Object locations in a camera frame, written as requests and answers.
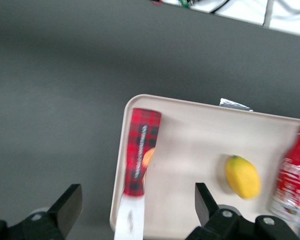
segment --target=red can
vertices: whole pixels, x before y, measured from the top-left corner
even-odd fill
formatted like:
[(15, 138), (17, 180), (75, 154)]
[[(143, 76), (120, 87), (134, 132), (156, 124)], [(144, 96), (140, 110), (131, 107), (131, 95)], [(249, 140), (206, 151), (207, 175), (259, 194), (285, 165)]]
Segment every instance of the red can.
[(281, 162), (270, 211), (300, 228), (300, 131)]

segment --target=lemon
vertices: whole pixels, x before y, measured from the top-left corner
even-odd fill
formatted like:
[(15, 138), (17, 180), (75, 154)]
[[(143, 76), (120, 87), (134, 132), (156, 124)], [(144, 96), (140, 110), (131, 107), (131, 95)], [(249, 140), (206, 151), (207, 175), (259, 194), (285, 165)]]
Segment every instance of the lemon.
[(249, 161), (241, 156), (229, 157), (225, 165), (226, 179), (232, 190), (243, 199), (259, 195), (261, 180), (258, 172)]

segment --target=black clamp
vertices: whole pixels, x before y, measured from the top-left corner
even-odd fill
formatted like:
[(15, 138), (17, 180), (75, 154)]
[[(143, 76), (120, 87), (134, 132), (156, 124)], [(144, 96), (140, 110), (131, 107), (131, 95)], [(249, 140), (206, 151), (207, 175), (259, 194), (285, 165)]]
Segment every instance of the black clamp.
[(82, 210), (82, 189), (72, 184), (47, 212), (36, 212), (8, 227), (0, 220), (0, 240), (64, 240)]
[(201, 226), (185, 240), (299, 240), (278, 217), (260, 215), (253, 223), (231, 209), (220, 209), (204, 183), (195, 184), (195, 210)]

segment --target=tray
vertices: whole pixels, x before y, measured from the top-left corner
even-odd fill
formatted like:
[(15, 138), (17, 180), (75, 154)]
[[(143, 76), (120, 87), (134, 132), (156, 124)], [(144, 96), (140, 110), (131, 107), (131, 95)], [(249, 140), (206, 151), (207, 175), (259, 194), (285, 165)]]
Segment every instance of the tray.
[[(206, 183), (217, 204), (237, 208), (251, 222), (259, 215), (271, 215), (267, 206), (279, 161), (294, 143), (300, 119), (142, 94), (124, 110), (110, 212), (112, 229), (124, 188), (132, 108), (162, 113), (145, 181), (145, 239), (184, 240), (200, 225), (196, 182)], [(244, 200), (230, 189), (224, 172), (229, 155), (239, 155), (256, 167), (262, 181), (257, 198)]]

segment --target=gray table surface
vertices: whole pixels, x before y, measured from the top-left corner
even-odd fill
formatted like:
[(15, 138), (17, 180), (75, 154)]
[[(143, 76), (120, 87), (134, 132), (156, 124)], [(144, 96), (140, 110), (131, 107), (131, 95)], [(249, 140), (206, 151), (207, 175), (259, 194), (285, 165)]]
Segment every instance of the gray table surface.
[(138, 94), (300, 118), (300, 36), (146, 0), (0, 0), (0, 219), (81, 183), (68, 239), (113, 239), (124, 107)]

